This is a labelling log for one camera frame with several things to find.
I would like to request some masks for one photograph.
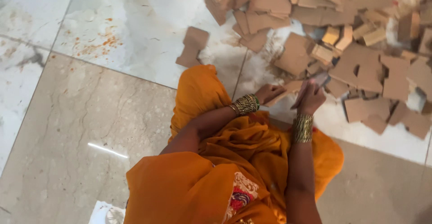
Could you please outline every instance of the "floor tile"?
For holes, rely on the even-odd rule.
[[[49,52],[0,38],[0,176]]]
[[[51,49],[70,0],[0,0],[0,34]]]
[[[254,93],[266,83],[283,84],[283,78],[287,76],[287,73],[272,64],[282,53],[282,47],[288,34],[291,31],[302,34],[300,24],[296,21],[293,22],[293,25],[289,28],[281,28],[269,33],[270,42],[266,44],[260,53],[249,52],[247,54],[234,99],[248,93]],[[290,110],[295,99],[296,95],[288,95],[273,107],[262,107],[261,109],[269,111],[270,115],[277,120],[290,123],[296,114],[295,111]],[[418,110],[421,108],[421,104],[422,99],[418,94],[410,94],[408,106]],[[395,127],[388,126],[381,136],[362,123],[349,124],[346,121],[341,100],[337,100],[331,95],[327,95],[327,101],[316,111],[315,125],[331,137],[379,150],[419,164],[425,163],[431,136],[429,132],[426,138],[421,140],[406,132],[402,124]]]
[[[175,90],[52,56],[0,178],[12,213],[0,223],[88,223],[97,201],[124,208],[125,172],[170,137]]]
[[[345,162],[317,202],[323,223],[430,223],[432,169],[337,142]]]
[[[188,26],[210,33],[199,58],[214,64],[233,94],[246,48],[230,12],[219,27],[203,0],[73,0],[54,50],[177,88],[185,67],[175,64]]]

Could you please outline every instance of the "hand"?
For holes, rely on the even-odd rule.
[[[317,90],[317,85],[315,83],[308,83],[297,106],[297,114],[313,115],[315,111],[323,105],[326,100],[322,88]]]
[[[255,96],[258,98],[260,105],[264,105],[285,91],[286,89],[283,86],[266,84],[255,92]]]

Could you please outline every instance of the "gold bangle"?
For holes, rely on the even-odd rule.
[[[228,106],[235,111],[235,114],[237,115],[237,117],[240,116],[240,114],[237,112],[237,110],[235,110],[233,105],[228,105]]]
[[[244,95],[237,99],[233,104],[239,109],[241,116],[255,112],[259,108],[259,104],[253,94]]]
[[[293,144],[312,141],[312,123],[314,116],[299,114],[294,120]]]

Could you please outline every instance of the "orange saree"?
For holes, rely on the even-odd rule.
[[[231,104],[213,65],[194,66],[180,78],[172,136],[200,114]],[[257,111],[229,122],[192,152],[148,156],[127,172],[125,224],[285,223],[290,135]],[[315,199],[341,170],[343,153],[329,137],[313,134]]]

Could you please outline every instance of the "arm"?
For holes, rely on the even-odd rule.
[[[297,108],[298,115],[313,115],[324,103],[325,95],[322,89],[319,89],[316,94],[315,90],[314,84],[308,85]],[[315,172],[311,142],[291,144],[288,166],[285,190],[287,223],[321,224],[315,203]]]
[[[285,90],[286,89],[282,86],[267,84],[259,89],[255,95],[262,105],[282,94]],[[192,119],[181,129],[171,143],[165,146],[159,155],[183,151],[198,153],[198,144],[202,140],[213,136],[231,120],[237,117],[239,110],[235,105],[233,105],[233,107],[235,111],[233,108],[227,106],[208,111]]]

